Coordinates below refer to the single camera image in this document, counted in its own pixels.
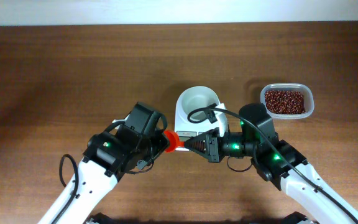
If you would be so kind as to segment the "red plastic measuring scoop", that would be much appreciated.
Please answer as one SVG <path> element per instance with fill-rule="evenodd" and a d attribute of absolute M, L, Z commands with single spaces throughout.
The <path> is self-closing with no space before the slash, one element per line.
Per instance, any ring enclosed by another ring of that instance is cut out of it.
<path fill-rule="evenodd" d="M 165 149 L 166 153 L 171 153 L 175 151 L 177 148 L 184 149 L 184 141 L 181 141 L 178 134 L 172 130 L 165 130 L 164 135 L 167 137 L 169 141 L 168 147 Z"/>

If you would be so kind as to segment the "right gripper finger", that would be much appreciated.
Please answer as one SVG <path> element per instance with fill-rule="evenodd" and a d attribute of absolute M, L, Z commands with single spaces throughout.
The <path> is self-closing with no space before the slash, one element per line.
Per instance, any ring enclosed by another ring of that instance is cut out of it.
<path fill-rule="evenodd" d="M 186 146 L 204 146 L 205 144 L 208 143 L 209 141 L 209 137 L 210 137 L 210 133 L 205 132 L 205 133 L 201 133 L 195 137 L 191 137 L 188 140 L 185 141 L 185 145 Z"/>
<path fill-rule="evenodd" d="M 201 147 L 201 146 L 190 146 L 190 145 L 185 145 L 185 147 L 191 151 L 196 153 L 197 155 L 209 160 L 210 155 L 209 152 L 206 150 L 206 148 Z"/>

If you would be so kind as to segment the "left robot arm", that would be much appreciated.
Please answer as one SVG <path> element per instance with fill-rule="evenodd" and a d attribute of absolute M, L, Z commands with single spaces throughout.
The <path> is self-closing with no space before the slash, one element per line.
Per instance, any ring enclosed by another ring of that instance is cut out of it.
<path fill-rule="evenodd" d="M 71 161 L 74 174 L 40 222 L 84 223 L 124 175 L 153 167 L 169 145 L 166 128 L 161 112 L 138 102 L 124 119 L 91 137 L 80 162 L 63 155 Z"/>

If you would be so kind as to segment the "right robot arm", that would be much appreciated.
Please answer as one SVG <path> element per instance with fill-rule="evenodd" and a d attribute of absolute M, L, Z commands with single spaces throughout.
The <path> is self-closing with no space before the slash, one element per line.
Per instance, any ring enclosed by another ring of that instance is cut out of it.
<path fill-rule="evenodd" d="M 321 178 L 303 154 L 279 139 L 262 103 L 245 105 L 238 113 L 215 104 L 191 113 L 203 113 L 210 123 L 233 116 L 239 119 L 241 131 L 232 132 L 228 127 L 210 129 L 185 141 L 190 151 L 211 163 L 249 157 L 264 181 L 298 202 L 318 223 L 358 223 L 358 211 Z"/>

